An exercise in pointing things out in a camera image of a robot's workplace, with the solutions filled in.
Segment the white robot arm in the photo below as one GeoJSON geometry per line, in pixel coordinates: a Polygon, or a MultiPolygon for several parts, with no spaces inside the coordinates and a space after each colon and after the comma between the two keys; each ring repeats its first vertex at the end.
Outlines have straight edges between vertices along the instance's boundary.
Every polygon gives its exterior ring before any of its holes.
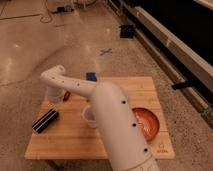
{"type": "Polygon", "coordinates": [[[160,171],[129,104],[127,93],[110,81],[88,81],[65,76],[57,65],[40,78],[50,97],[67,90],[90,101],[97,128],[113,171],[160,171]]]}

